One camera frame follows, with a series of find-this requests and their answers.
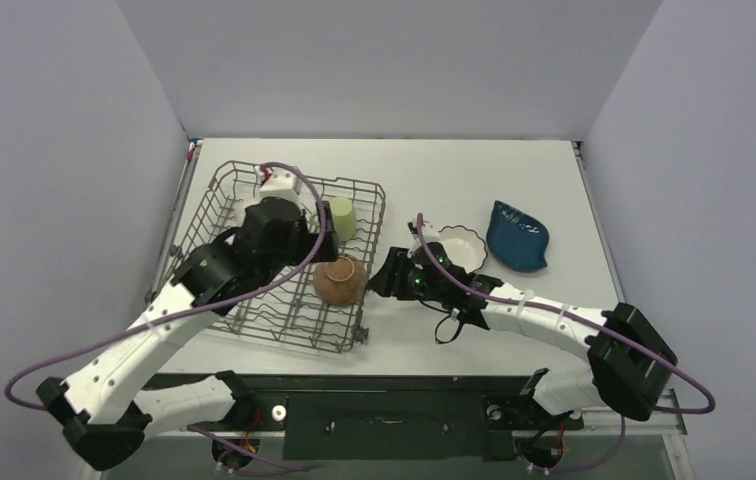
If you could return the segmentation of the tan brown bowl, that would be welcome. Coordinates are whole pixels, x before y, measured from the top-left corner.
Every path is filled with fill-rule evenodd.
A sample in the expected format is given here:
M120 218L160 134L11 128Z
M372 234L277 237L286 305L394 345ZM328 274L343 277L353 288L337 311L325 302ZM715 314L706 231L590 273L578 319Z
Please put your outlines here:
M321 262L315 267L313 287L327 305L346 307L359 302L364 294L366 269L362 261L342 254L332 262Z

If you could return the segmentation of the blue leaf-shaped dish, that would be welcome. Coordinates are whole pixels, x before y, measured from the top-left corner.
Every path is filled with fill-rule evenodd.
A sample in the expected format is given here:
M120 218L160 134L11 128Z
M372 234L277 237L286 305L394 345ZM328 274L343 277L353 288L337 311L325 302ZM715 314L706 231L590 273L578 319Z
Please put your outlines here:
M548 267L548 228L503 201L493 203L485 241L495 259L510 270L534 273Z

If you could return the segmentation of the white scalloped bowl black rim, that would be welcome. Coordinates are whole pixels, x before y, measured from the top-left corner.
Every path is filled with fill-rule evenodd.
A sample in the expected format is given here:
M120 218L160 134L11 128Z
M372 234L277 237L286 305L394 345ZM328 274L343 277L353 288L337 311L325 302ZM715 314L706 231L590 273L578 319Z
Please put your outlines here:
M486 243L473 229L463 225L445 226L439 230L440 243L450 259L468 273L482 269L488 258Z

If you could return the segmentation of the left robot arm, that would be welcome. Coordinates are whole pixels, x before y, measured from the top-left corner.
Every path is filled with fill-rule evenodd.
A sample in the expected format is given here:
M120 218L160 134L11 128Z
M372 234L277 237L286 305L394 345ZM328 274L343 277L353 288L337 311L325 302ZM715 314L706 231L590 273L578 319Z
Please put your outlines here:
M269 197L245 208L240 225L195 248L118 339L79 371L43 381L36 393L72 450L96 471L116 467L149 438L199 423L245 427L246 385L231 371L150 388L160 369L234 304L281 285L281 273L333 261L339 241L328 202L317 228L295 203Z

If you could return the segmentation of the green mug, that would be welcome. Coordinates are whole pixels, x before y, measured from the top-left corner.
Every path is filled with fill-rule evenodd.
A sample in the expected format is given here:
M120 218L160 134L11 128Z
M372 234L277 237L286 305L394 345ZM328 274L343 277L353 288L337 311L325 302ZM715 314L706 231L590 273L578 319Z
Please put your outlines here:
M351 240L357 230L357 214L352 201L347 197L337 196L323 201L329 208L326 213L326 225L332 226L340 243Z

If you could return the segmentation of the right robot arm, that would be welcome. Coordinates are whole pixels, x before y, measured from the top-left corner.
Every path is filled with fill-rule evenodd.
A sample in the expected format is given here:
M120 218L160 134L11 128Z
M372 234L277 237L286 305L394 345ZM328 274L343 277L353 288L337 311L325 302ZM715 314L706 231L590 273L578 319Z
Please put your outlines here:
M585 366L544 367L518 400L520 418L542 427L556 415L595 406L648 420L677 357L645 315L620 302L609 310L580 308L537 296L498 278L468 273L442 247L390 249L368 290L399 301L436 302L461 326L515 333L567 352Z

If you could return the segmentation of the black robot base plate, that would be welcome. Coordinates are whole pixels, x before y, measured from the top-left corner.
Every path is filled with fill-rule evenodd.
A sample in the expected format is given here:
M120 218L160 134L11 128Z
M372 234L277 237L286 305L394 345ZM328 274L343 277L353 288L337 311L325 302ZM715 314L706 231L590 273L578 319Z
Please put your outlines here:
M248 375L237 403L201 427L238 445L213 442L217 461L241 472L273 461L512 461L528 448L580 430L533 403L525 376Z

